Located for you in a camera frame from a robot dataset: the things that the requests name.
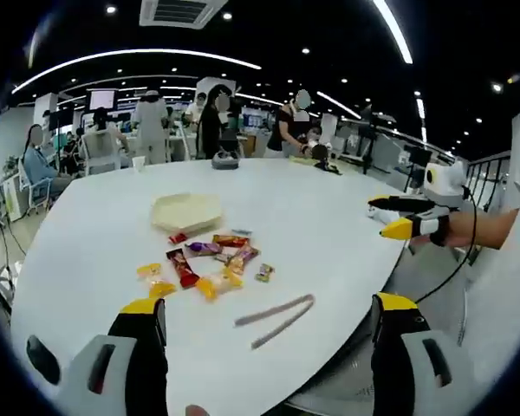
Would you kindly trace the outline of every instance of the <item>ceiling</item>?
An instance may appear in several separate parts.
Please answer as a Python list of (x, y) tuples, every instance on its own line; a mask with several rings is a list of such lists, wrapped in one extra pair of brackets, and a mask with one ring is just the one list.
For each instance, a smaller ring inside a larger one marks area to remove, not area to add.
[[(520, 72), (516, 2), (505, 8), (483, 0), (387, 0), (406, 38), (412, 65), (403, 62), (372, 0), (230, 0), (202, 30), (140, 27), (139, 0), (70, 2), (42, 19), (48, 34), (37, 45), (32, 68), (25, 58), (18, 59), (11, 73), (14, 84), (71, 59), (117, 49), (189, 49), (262, 69), (191, 55), (108, 56), (45, 75), (11, 95), (9, 104), (33, 101), (33, 94), (122, 76), (227, 74), (242, 93), (265, 94), (275, 101), (306, 88), (315, 100), (310, 109), (315, 113), (331, 109), (333, 114), (351, 117), (315, 96), (316, 91), (355, 111), (370, 98), (374, 111), (397, 120), (399, 131), (421, 137), (413, 93), (420, 91), (428, 141), (445, 150), (454, 146), (453, 152), (467, 159), (479, 159), (510, 148), (510, 119), (520, 108), (520, 83), (506, 84)], [(108, 5), (117, 7), (116, 13), (108, 15)], [(226, 11), (233, 16), (230, 22), (222, 18)], [(308, 55), (302, 53), (305, 47), (310, 49)], [(101, 87), (196, 84), (196, 79), (188, 78), (168, 79), (166, 84), (161, 77), (125, 81), (124, 86), (118, 80)], [(504, 83), (502, 94), (492, 91), (494, 81)], [(85, 88), (69, 94), (83, 95)]]

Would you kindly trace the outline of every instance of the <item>purple candy wrapper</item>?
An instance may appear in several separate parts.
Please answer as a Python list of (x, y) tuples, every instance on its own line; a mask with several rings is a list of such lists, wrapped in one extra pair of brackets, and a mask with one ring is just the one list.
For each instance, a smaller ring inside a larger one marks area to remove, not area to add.
[(194, 256), (214, 256), (224, 249), (217, 243), (190, 243), (185, 246)]

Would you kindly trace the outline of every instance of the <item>beige plate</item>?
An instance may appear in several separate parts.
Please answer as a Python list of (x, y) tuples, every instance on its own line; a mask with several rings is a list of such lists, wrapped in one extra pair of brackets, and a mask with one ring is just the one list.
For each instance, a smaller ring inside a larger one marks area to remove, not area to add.
[(190, 233), (214, 225), (222, 217), (217, 195), (179, 193), (156, 199), (153, 225), (170, 233)]

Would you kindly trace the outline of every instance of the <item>cup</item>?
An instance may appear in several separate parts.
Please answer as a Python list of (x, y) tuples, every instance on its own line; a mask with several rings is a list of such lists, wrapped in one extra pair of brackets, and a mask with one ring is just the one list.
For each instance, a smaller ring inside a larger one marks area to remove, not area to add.
[(145, 169), (146, 156), (137, 156), (133, 158), (133, 167), (135, 171), (142, 172)]

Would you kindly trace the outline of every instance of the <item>air conditioning vent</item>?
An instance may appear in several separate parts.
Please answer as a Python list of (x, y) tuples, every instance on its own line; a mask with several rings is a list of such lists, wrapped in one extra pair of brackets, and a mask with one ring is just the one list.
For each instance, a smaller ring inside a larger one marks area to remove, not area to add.
[(141, 26), (202, 29), (227, 0), (143, 0)]

